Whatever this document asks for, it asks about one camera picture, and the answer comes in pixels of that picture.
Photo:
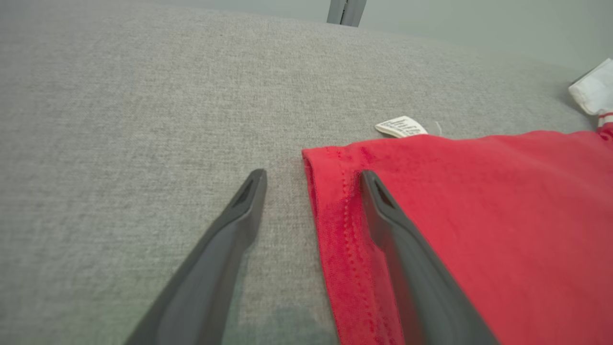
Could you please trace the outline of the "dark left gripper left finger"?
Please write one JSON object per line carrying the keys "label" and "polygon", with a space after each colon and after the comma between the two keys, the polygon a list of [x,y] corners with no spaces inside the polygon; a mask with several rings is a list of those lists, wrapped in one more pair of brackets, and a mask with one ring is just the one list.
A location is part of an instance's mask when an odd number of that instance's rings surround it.
{"label": "dark left gripper left finger", "polygon": [[239,265],[258,235],[266,191],[266,170],[251,171],[125,345],[221,345]]}

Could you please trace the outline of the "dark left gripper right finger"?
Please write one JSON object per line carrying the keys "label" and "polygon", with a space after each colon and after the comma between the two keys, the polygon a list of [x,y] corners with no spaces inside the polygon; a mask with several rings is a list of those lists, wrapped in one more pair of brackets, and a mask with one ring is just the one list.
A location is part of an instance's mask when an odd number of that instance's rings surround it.
{"label": "dark left gripper right finger", "polygon": [[378,175],[360,175],[370,236],[385,255],[405,345],[499,345],[481,314]]}

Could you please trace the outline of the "red shirt white sleeves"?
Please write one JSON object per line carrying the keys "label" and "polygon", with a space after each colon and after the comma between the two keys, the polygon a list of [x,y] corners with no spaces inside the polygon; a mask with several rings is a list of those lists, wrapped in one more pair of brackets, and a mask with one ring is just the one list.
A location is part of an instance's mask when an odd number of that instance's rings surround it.
{"label": "red shirt white sleeves", "polygon": [[569,86],[594,131],[415,135],[302,151],[341,345],[405,345],[361,172],[374,171],[500,345],[613,345],[613,59]]}

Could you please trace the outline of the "grey fabric sofa cushion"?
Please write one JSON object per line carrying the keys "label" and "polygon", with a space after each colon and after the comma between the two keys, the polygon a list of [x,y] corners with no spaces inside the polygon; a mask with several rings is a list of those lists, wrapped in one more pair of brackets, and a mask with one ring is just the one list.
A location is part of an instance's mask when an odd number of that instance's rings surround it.
{"label": "grey fabric sofa cushion", "polygon": [[593,130],[577,76],[291,18],[0,0],[0,345],[123,345],[257,168],[224,343],[338,345],[302,150],[402,115],[449,139]]}

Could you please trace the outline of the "grey metal partition post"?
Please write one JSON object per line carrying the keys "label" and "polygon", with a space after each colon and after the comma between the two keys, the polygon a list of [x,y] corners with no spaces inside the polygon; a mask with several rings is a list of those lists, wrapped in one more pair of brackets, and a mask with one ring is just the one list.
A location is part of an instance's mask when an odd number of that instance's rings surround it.
{"label": "grey metal partition post", "polygon": [[330,0],[327,23],[358,27],[366,0]]}

